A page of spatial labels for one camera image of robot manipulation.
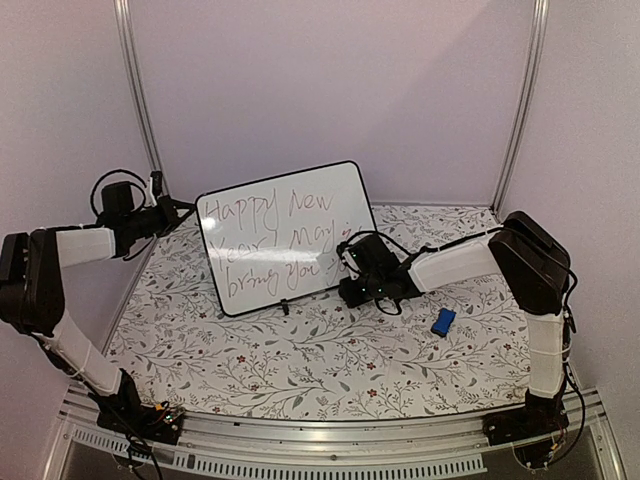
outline white wall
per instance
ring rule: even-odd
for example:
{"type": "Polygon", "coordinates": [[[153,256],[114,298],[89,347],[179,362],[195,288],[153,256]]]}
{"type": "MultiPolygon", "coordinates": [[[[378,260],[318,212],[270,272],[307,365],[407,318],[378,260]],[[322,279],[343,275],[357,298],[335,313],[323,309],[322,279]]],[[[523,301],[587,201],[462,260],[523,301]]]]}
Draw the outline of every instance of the white wall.
{"type": "MultiPolygon", "coordinates": [[[[90,223],[93,182],[147,174],[111,0],[3,2],[0,15],[0,238],[90,223]]],[[[101,344],[135,265],[65,275],[70,312],[101,344]]],[[[0,322],[0,478],[41,478],[67,379],[0,322]]]]}
{"type": "Polygon", "coordinates": [[[549,15],[504,212],[529,212],[571,253],[576,368],[640,478],[640,7],[566,0],[549,15]]]}
{"type": "Polygon", "coordinates": [[[172,193],[352,158],[373,200],[488,205],[533,3],[132,2],[172,193]]]}

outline vertical metal post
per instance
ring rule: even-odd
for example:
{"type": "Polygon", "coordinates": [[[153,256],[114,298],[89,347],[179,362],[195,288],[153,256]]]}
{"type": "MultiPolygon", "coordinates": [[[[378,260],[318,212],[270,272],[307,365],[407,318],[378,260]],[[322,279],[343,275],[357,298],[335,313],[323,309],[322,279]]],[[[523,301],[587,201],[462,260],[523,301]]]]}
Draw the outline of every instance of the vertical metal post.
{"type": "Polygon", "coordinates": [[[542,56],[542,47],[544,44],[544,35],[547,28],[547,16],[549,10],[548,0],[535,0],[533,24],[531,28],[531,40],[529,42],[529,57],[527,59],[527,68],[525,70],[524,82],[522,83],[522,91],[520,92],[520,101],[518,102],[518,110],[516,118],[509,137],[507,152],[502,164],[500,178],[496,187],[491,209],[497,215],[504,204],[509,182],[513,175],[513,169],[522,143],[529,107],[533,97],[533,91],[538,76],[540,58],[542,56]]]}
{"type": "MultiPolygon", "coordinates": [[[[114,2],[118,32],[120,34],[120,45],[122,47],[122,54],[124,57],[124,65],[129,79],[131,96],[133,97],[138,125],[140,127],[140,133],[142,134],[142,140],[147,152],[147,158],[152,170],[163,171],[160,154],[158,152],[158,145],[151,126],[151,117],[147,107],[147,100],[142,86],[138,55],[136,53],[133,38],[133,25],[131,23],[129,0],[114,0],[114,2]]],[[[163,175],[163,181],[165,192],[170,193],[166,175],[163,175]]]]}

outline table surface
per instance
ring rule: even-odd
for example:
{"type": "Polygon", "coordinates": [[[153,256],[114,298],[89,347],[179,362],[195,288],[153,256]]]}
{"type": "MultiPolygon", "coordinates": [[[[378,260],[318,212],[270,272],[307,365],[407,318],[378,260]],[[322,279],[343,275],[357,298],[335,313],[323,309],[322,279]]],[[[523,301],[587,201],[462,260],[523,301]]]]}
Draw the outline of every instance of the table surface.
{"type": "MultiPolygon", "coordinates": [[[[496,224],[487,208],[375,206],[410,250],[496,224]]],[[[520,403],[528,332],[500,275],[451,284],[388,316],[331,290],[242,317],[220,310],[195,216],[160,239],[108,348],[147,402],[304,420],[424,417],[520,403]],[[457,315],[446,339],[430,332],[457,315]]]]}

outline black whiteboard border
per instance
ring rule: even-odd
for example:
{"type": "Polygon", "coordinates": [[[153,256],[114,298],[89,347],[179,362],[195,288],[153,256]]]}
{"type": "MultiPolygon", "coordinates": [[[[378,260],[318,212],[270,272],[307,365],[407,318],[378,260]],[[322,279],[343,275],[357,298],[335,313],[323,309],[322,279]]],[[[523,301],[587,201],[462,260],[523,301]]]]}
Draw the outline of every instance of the black whiteboard border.
{"type": "MultiPolygon", "coordinates": [[[[251,182],[241,183],[239,185],[233,185],[231,187],[225,187],[225,188],[221,188],[219,190],[213,190],[211,192],[201,193],[200,195],[198,195],[198,198],[196,198],[196,201],[195,201],[195,205],[196,205],[195,214],[196,214],[196,216],[198,218],[198,228],[200,229],[200,237],[202,238],[202,244],[204,245],[204,251],[205,251],[205,254],[207,256],[207,264],[209,265],[209,271],[211,272],[211,278],[213,279],[213,286],[216,289],[216,295],[218,296],[218,303],[220,304],[220,310],[222,311],[222,314],[225,317],[237,318],[237,317],[241,317],[243,315],[248,315],[250,313],[259,312],[260,310],[265,310],[267,308],[279,306],[282,303],[282,300],[278,300],[275,303],[271,303],[269,305],[265,305],[264,307],[254,308],[253,310],[247,310],[246,312],[236,313],[236,314],[233,314],[233,315],[229,315],[227,312],[224,311],[224,306],[222,305],[222,299],[220,297],[220,290],[218,289],[218,282],[216,281],[216,276],[213,273],[213,266],[211,265],[211,258],[209,257],[209,250],[207,249],[207,241],[205,240],[204,231],[202,230],[202,222],[200,221],[200,211],[198,210],[198,202],[200,201],[200,199],[202,197],[206,197],[207,195],[213,195],[215,193],[222,193],[222,192],[226,192],[228,190],[234,190],[236,188],[247,187],[249,185],[254,185],[256,183],[268,182],[269,180],[276,180],[276,179],[282,178],[282,177],[290,177],[291,175],[297,175],[299,173],[312,172],[314,170],[320,170],[320,169],[323,169],[323,168],[335,167],[337,165],[344,165],[346,163],[351,163],[354,167],[356,167],[356,171],[358,172],[358,177],[360,178],[360,184],[362,185],[362,191],[364,192],[364,198],[367,201],[367,206],[369,207],[369,215],[371,216],[371,223],[373,224],[374,230],[378,230],[378,226],[376,225],[376,219],[374,218],[373,211],[371,210],[371,202],[369,201],[369,194],[367,193],[367,187],[364,184],[364,178],[362,178],[362,172],[360,171],[360,166],[355,162],[355,160],[341,160],[339,162],[328,163],[326,165],[318,165],[316,167],[309,167],[309,168],[305,168],[305,169],[302,169],[302,170],[296,170],[295,172],[283,173],[283,174],[280,174],[280,175],[273,175],[272,177],[261,178],[259,180],[252,180],[251,182]]],[[[300,295],[298,297],[285,298],[284,300],[286,302],[291,302],[293,300],[298,300],[300,298],[308,297],[309,295],[315,295],[316,293],[327,292],[329,290],[333,290],[334,288],[338,288],[338,285],[335,285],[335,286],[329,287],[329,288],[325,288],[324,290],[318,290],[317,292],[307,293],[305,295],[300,295]]]]}

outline blue object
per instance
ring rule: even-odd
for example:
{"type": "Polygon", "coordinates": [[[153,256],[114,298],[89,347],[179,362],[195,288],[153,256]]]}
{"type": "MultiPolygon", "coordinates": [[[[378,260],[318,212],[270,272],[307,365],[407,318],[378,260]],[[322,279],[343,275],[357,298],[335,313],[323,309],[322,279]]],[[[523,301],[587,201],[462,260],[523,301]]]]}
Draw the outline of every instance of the blue object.
{"type": "Polygon", "coordinates": [[[438,315],[438,320],[431,327],[431,332],[436,335],[444,338],[449,333],[449,328],[451,328],[451,324],[453,323],[453,319],[456,318],[456,312],[451,310],[447,310],[443,308],[440,310],[440,314],[438,315]]]}

